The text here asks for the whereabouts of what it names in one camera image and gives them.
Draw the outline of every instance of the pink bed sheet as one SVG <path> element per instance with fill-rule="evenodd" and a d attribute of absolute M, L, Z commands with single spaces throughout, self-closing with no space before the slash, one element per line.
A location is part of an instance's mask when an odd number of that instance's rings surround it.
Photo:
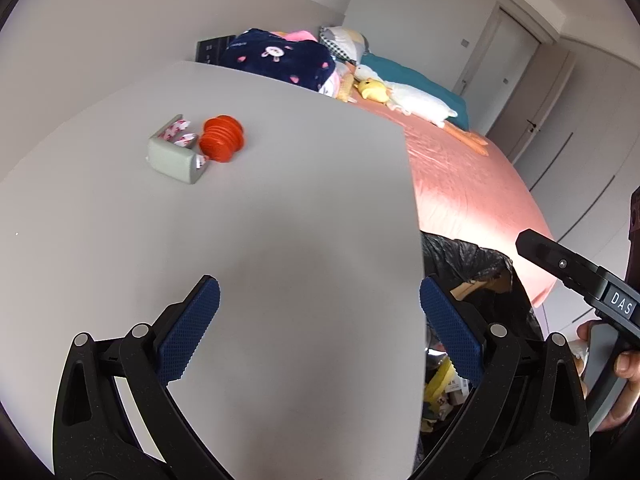
<path fill-rule="evenodd" d="M 356 106 L 404 128 L 420 229 L 506 254 L 513 260 L 531 303 L 540 306 L 556 279 L 518 256 L 515 241 L 529 228 L 549 238 L 551 233 L 502 152 L 489 141 L 489 155 L 478 155 L 428 121 L 353 94 Z"/>

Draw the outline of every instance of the white cabinet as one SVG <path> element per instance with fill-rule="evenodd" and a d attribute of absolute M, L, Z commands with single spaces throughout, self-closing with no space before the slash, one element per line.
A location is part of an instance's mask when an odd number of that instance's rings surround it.
<path fill-rule="evenodd" d="M 543 131 L 516 164 L 562 245 L 624 277 L 631 194 L 640 186 L 640 70 L 573 41 L 574 74 Z M 589 309 L 556 285 L 545 301 L 549 329 L 575 337 Z"/>
<path fill-rule="evenodd" d="M 609 54 L 580 47 L 579 85 L 552 112 L 561 117 L 545 125 L 549 144 L 573 135 L 531 191 L 556 238 L 567 234 L 607 187 L 640 131 L 640 72 Z"/>

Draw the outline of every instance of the wardrobe door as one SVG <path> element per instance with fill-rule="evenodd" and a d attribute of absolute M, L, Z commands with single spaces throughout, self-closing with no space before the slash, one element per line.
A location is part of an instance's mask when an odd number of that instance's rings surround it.
<path fill-rule="evenodd" d="M 608 146 L 615 149 L 626 143 L 626 137 L 636 135 L 636 129 L 610 129 L 619 114 L 634 111 L 622 109 L 631 75 L 628 65 L 613 59 L 609 62 L 574 134 L 531 191 L 556 239 L 580 219 L 620 166 L 621 160 L 616 162 L 609 155 L 602 158 L 603 150 L 607 151 Z"/>
<path fill-rule="evenodd" d="M 606 191 L 561 241 L 562 245 L 595 264 L 625 277 L 629 255 L 629 213 L 631 194 L 640 186 L 640 139 L 625 155 Z M 558 283 L 545 301 L 551 331 L 575 338 L 575 327 L 593 317 L 581 296 Z"/>
<path fill-rule="evenodd" d="M 599 50 L 575 41 L 561 40 L 560 43 L 577 54 L 577 62 L 545 124 L 514 164 L 529 189 L 577 129 L 609 64 L 609 56 Z"/>

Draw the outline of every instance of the gray table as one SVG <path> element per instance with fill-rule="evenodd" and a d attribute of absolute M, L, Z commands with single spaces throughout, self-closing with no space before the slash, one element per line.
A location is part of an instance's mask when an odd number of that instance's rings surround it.
<path fill-rule="evenodd" d="M 194 186 L 156 173 L 147 137 L 177 113 L 235 116 L 245 149 Z M 220 310 L 170 390 L 220 462 L 238 480 L 409 475 L 424 316 L 398 126 L 180 62 L 60 126 L 0 183 L 0 204 L 0 399 L 48 465 L 73 336 L 123 336 L 212 274 Z"/>

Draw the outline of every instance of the orange bellows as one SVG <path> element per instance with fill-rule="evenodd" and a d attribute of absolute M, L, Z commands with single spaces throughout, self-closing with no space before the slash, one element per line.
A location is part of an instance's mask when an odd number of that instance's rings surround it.
<path fill-rule="evenodd" d="M 242 124 L 228 115 L 220 115 L 204 123 L 200 149 L 216 162 L 229 162 L 244 146 Z"/>

